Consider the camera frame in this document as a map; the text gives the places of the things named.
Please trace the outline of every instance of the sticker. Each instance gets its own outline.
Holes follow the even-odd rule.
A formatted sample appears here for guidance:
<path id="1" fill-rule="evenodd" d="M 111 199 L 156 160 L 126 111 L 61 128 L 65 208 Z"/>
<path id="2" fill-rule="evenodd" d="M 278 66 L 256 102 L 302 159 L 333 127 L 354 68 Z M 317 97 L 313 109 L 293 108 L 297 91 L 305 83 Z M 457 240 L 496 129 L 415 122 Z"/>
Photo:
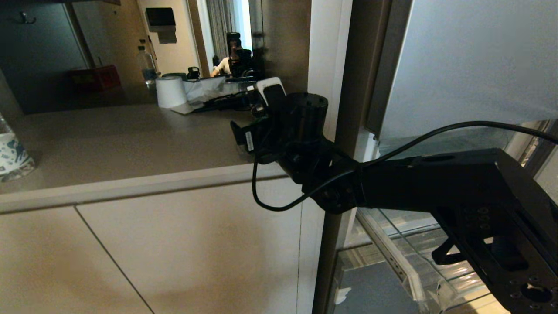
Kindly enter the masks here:
<path id="1" fill-rule="evenodd" d="M 0 135 L 0 175 L 19 169 L 31 161 L 13 133 Z"/>
<path id="2" fill-rule="evenodd" d="M 253 151 L 254 142 L 252 141 L 252 133 L 248 131 L 244 135 L 246 136 L 246 144 L 248 145 L 248 151 Z"/>

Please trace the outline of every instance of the robotic arm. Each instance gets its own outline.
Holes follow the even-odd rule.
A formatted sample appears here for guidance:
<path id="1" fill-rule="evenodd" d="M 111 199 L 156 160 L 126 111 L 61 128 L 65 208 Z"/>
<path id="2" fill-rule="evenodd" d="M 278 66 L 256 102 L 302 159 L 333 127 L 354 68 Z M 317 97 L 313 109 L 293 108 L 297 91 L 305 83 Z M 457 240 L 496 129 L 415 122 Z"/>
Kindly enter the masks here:
<path id="1" fill-rule="evenodd" d="M 237 144 L 255 154 L 258 204 L 283 211 L 311 197 L 334 214 L 354 207 L 431 213 L 448 235 L 432 253 L 436 264 L 466 259 L 512 313 L 558 311 L 558 207 L 513 158 L 488 149 L 359 163 L 323 137 L 327 106 L 324 97 L 295 93 L 269 103 L 258 123 L 231 122 Z M 305 193 L 288 206 L 257 197 L 257 164 L 274 161 Z M 460 253 L 448 255 L 453 245 Z"/>

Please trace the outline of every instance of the cabinet door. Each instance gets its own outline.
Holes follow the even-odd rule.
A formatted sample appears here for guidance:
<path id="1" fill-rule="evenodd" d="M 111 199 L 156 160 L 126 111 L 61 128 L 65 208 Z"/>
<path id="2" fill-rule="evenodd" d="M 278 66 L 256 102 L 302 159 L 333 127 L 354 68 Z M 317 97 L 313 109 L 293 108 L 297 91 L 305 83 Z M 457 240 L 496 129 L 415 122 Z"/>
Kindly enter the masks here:
<path id="1" fill-rule="evenodd" d="M 290 179 L 258 182 L 275 206 Z M 301 206 L 250 183 L 78 206 L 156 313 L 296 313 Z"/>
<path id="2" fill-rule="evenodd" d="M 0 216 L 0 313 L 151 313 L 72 207 Z"/>

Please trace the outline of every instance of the water bottle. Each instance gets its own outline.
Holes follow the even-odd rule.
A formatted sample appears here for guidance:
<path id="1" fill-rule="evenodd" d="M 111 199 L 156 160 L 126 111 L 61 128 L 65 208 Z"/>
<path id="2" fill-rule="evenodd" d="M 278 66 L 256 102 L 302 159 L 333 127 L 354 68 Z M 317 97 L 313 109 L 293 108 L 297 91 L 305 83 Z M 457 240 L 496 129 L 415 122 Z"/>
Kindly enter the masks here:
<path id="1" fill-rule="evenodd" d="M 138 61 L 143 74 L 143 79 L 147 85 L 153 85 L 155 84 L 155 79 L 157 78 L 157 70 L 155 69 L 153 56 L 145 51 L 145 46 L 138 46 L 138 50 L 140 51 L 138 54 Z"/>
<path id="2" fill-rule="evenodd" d="M 0 114 L 0 181 L 21 178 L 35 170 L 35 162 Z"/>

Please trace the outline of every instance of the countertop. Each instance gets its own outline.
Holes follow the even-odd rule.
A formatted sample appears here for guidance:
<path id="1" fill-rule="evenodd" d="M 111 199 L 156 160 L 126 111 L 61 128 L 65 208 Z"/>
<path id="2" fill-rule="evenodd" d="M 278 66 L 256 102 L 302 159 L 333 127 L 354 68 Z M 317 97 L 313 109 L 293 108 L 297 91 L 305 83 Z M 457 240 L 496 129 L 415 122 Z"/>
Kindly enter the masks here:
<path id="1" fill-rule="evenodd" d="M 37 169 L 0 183 L 0 212 L 247 180 L 251 157 L 233 120 L 249 112 L 180 115 L 155 104 L 28 115 L 12 125 Z M 280 175 L 276 166 L 262 175 Z"/>

